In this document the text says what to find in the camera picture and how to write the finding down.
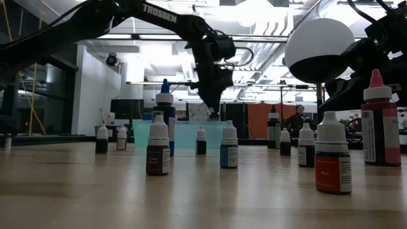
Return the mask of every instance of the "light blue plastic tub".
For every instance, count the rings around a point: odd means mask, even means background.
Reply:
[[[134,139],[137,147],[146,147],[148,143],[151,120],[134,120]],[[218,149],[222,141],[222,129],[225,121],[177,121],[176,122],[176,149],[195,148],[199,127],[206,131],[208,149]]]

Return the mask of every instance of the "white ceiling beam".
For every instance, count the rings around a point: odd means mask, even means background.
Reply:
[[[80,41],[79,45],[87,45],[89,52],[101,52],[101,53],[139,53],[140,48],[138,46],[122,46],[122,45],[112,45],[112,46],[92,46],[86,41]]]

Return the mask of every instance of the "person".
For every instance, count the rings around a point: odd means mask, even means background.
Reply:
[[[295,106],[296,113],[290,116],[285,122],[284,126],[290,132],[290,136],[293,138],[297,138],[300,136],[300,130],[303,128],[303,124],[305,122],[310,124],[311,129],[315,130],[314,124],[312,120],[307,119],[303,116],[304,113],[304,106],[297,105]]]

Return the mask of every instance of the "table surface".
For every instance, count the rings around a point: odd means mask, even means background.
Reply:
[[[351,152],[352,194],[338,196],[315,189],[294,148],[241,146],[233,170],[219,168],[219,151],[177,150],[168,176],[148,177],[145,149],[109,147],[0,152],[0,228],[407,228],[406,169],[364,165],[361,151]]]

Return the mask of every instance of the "white spherical robot head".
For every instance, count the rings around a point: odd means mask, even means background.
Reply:
[[[355,38],[343,23],[320,18],[296,29],[286,46],[286,65],[305,83],[324,83],[342,74],[348,64],[340,57]]]

